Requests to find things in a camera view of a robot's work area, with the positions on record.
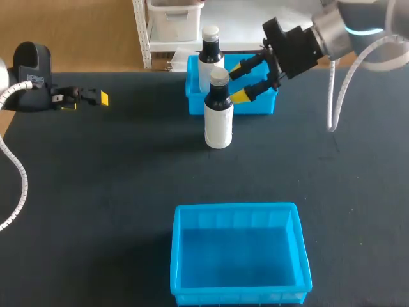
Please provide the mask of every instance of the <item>brown wall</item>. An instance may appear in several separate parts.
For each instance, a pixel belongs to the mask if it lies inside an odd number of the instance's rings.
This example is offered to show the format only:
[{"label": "brown wall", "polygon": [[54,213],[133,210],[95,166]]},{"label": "brown wall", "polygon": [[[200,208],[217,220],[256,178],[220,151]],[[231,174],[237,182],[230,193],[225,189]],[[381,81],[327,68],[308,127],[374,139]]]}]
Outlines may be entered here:
[{"label": "brown wall", "polygon": [[7,65],[30,40],[50,49],[55,72],[143,67],[131,0],[0,0],[0,37]]}]

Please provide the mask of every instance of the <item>white cable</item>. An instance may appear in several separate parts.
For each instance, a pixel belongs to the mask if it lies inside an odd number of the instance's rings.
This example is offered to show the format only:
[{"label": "white cable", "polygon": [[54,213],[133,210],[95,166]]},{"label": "white cable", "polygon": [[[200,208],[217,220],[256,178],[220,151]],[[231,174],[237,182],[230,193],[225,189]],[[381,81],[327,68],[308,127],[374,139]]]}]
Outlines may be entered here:
[{"label": "white cable", "polygon": [[377,48],[385,45],[386,43],[403,43],[405,39],[400,37],[399,35],[392,35],[392,36],[385,36],[371,45],[367,47],[362,53],[358,56],[358,58],[353,62],[353,65],[349,69],[348,73],[346,74],[345,80],[343,85],[341,86],[341,91],[338,95],[337,104],[335,107],[335,111],[332,109],[332,100],[334,94],[334,79],[335,79],[335,63],[331,62],[331,69],[330,69],[330,84],[328,90],[328,113],[327,113],[327,130],[329,132],[334,132],[337,129],[339,116],[341,115],[341,109],[343,107],[343,102],[345,98],[346,91],[354,73],[357,71],[358,67],[361,63],[366,59],[367,56]]},{"label": "white cable", "polygon": [[[0,96],[0,110],[3,108],[3,105],[6,102],[7,98],[13,95],[16,91],[30,90],[31,88],[33,88],[33,83],[31,81],[24,81],[24,82],[14,84],[13,86],[9,87]],[[0,149],[12,161],[12,163],[14,163],[16,168],[19,170],[20,176],[21,176],[21,182],[22,182],[22,190],[21,190],[21,197],[20,197],[19,204],[17,205],[16,209],[14,209],[11,216],[7,220],[5,220],[3,223],[0,224],[0,231],[1,231],[14,221],[14,219],[18,216],[21,209],[23,208],[24,203],[26,202],[27,193],[28,193],[28,178],[27,178],[26,170],[24,169],[23,165],[16,158],[16,156],[13,155],[10,149],[8,149],[1,135],[0,135]]]}]

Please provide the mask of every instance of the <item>black table surface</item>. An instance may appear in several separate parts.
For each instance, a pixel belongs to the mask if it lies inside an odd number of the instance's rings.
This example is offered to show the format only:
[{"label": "black table surface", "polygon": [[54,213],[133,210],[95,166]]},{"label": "black table surface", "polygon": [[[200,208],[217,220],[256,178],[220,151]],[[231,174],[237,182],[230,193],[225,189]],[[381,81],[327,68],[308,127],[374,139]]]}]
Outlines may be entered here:
[{"label": "black table surface", "polygon": [[[235,117],[231,146],[210,150],[184,74],[56,74],[111,105],[12,122],[29,195],[0,233],[0,306],[174,306],[175,207],[277,201],[298,207],[307,306],[409,305],[408,78],[358,72],[329,134],[328,71],[312,70],[283,84],[273,116]],[[0,170],[4,220],[20,177],[3,154]]]}]

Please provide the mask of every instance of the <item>blue plastic basket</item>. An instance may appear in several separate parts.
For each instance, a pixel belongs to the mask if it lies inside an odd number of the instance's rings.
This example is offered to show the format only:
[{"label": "blue plastic basket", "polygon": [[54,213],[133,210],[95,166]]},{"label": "blue plastic basket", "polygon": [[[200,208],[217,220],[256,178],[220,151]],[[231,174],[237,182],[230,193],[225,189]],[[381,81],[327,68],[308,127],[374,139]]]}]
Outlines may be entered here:
[{"label": "blue plastic basket", "polygon": [[176,208],[171,292],[178,305],[302,304],[312,287],[293,203]]},{"label": "blue plastic basket", "polygon": [[[226,54],[224,68],[232,70],[242,59],[254,54]],[[189,100],[190,115],[204,115],[207,93],[201,93],[199,88],[198,56],[190,56],[187,61],[186,97]],[[236,93],[247,85],[253,85],[267,79],[268,66],[265,62],[255,67],[250,74],[229,82],[230,94]],[[270,88],[259,95],[253,102],[235,105],[234,114],[273,114],[277,92]]]}]

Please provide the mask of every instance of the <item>white bottle cap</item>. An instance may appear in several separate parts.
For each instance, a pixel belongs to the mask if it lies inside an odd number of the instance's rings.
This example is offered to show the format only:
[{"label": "white bottle cap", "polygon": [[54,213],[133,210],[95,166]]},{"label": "white bottle cap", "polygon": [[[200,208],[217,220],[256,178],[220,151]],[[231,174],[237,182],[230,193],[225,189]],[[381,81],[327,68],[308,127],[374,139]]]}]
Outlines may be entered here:
[{"label": "white bottle cap", "polygon": [[229,72],[222,67],[215,67],[210,72],[210,84],[224,86],[229,82]]},{"label": "white bottle cap", "polygon": [[206,42],[216,42],[219,39],[217,26],[205,26],[202,30],[202,39]]}]

